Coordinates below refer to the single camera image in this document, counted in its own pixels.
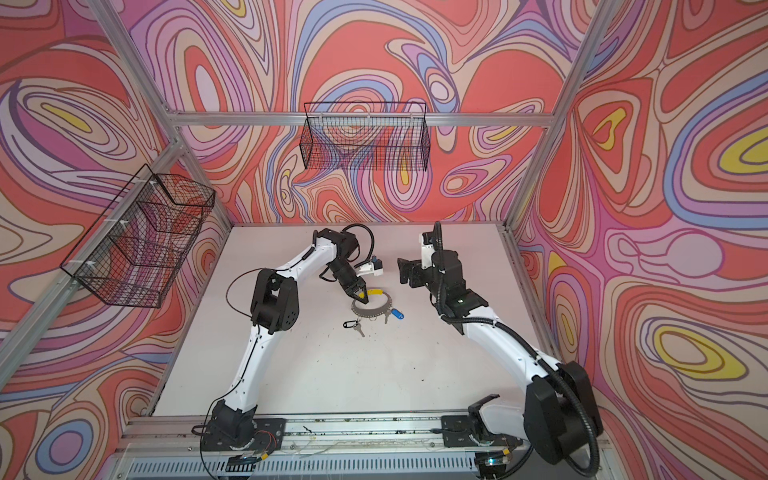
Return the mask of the metal keyring disc yellow handle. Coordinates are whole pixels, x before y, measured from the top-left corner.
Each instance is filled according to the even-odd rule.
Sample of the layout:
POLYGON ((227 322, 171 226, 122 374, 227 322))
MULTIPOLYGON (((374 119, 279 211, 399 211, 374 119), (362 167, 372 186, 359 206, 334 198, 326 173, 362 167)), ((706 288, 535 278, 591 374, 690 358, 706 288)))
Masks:
POLYGON ((353 300, 351 311, 358 318, 374 319, 378 317, 387 317, 393 309, 393 299, 389 293, 381 288, 371 288, 367 290, 368 302, 363 303, 359 300, 353 300))

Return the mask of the key with black tag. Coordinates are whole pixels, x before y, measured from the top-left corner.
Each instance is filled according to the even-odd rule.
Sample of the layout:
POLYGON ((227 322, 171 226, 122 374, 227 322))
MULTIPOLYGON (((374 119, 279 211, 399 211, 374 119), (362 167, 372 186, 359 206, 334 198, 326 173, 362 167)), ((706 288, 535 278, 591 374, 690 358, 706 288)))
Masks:
POLYGON ((362 323, 359 319, 345 321, 343 323, 343 328, 357 332, 362 338, 365 337, 365 334, 362 330, 362 323))

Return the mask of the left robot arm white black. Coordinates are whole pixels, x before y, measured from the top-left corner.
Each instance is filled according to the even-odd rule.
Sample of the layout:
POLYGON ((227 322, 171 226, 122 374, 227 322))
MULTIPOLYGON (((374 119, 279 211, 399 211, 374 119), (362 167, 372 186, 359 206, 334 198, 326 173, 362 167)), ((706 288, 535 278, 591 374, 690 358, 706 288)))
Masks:
POLYGON ((369 302, 364 277, 383 272, 374 255, 372 230, 353 223, 340 230, 315 230, 309 245, 277 268, 260 268, 250 309, 249 338, 228 390, 214 399, 204 422, 193 428, 204 451, 256 450, 267 453, 278 446, 276 435, 266 433, 259 446, 255 413, 259 390, 275 347, 300 315, 299 283, 312 275, 331 273, 343 293, 354 301, 369 302))

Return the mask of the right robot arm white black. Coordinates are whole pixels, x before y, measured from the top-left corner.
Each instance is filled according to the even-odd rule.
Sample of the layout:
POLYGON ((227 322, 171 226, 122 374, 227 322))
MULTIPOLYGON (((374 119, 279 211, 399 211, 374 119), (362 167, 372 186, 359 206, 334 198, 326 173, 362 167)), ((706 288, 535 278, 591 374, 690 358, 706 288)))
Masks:
POLYGON ((467 286, 458 253, 444 246, 440 223, 421 235, 420 248, 420 259, 398 261, 400 282, 426 288, 438 317, 489 353, 525 395, 520 408, 497 394, 471 404, 464 435, 480 445, 513 437, 527 444, 525 458, 537 453, 549 464, 566 463, 584 478, 596 476, 604 427, 586 370, 534 347, 467 286))

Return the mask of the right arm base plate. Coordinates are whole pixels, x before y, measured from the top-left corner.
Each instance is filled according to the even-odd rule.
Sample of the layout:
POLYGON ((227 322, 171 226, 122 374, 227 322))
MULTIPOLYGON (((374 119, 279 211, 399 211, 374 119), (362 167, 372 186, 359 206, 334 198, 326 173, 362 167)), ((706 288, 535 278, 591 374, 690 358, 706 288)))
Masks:
POLYGON ((443 444, 449 448, 517 448, 523 441, 506 434, 493 434, 475 417, 469 414, 444 415, 436 430, 442 436, 443 444))

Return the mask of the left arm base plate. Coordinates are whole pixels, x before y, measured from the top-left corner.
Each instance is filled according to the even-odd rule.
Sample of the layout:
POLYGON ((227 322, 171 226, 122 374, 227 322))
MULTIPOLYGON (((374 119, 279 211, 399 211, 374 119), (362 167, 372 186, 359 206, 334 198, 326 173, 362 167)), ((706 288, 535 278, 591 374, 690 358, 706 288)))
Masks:
POLYGON ((246 418, 238 423, 214 419, 206 425, 200 449, 203 452, 279 450, 286 424, 287 420, 279 417, 246 418))

